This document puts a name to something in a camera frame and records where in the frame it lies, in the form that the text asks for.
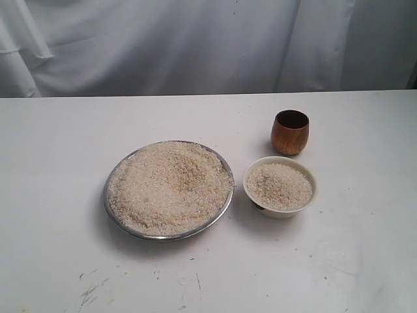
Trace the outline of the white backdrop curtain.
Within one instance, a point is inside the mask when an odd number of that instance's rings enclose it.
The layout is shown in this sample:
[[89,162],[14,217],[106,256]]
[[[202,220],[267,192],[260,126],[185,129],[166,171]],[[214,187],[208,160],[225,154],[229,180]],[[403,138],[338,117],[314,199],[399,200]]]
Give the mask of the white backdrop curtain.
[[2,97],[405,89],[415,1],[2,1]]

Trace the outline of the steel plate of rice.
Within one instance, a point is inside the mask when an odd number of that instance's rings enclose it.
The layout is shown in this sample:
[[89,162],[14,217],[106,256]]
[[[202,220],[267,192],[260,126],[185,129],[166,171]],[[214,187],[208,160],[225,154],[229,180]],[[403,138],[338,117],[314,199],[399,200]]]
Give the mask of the steel plate of rice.
[[104,207],[120,229],[140,239],[174,241],[213,225],[231,204],[233,172],[200,143],[171,140],[123,158],[104,185]]

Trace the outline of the brown wooden cup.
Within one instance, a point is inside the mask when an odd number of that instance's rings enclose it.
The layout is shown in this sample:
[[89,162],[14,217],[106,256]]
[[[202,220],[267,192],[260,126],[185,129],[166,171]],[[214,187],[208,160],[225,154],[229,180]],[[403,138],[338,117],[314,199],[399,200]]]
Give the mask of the brown wooden cup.
[[281,155],[294,156],[301,153],[309,138],[309,118],[297,110],[283,110],[276,114],[270,141]]

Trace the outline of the white bowl of rice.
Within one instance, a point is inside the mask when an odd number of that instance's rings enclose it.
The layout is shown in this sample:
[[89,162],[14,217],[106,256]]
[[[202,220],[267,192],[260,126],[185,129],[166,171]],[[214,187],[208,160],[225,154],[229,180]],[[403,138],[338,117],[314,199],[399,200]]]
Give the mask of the white bowl of rice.
[[309,207],[317,183],[300,163],[282,156],[267,156],[244,172],[246,195],[260,212],[271,218],[290,218]]

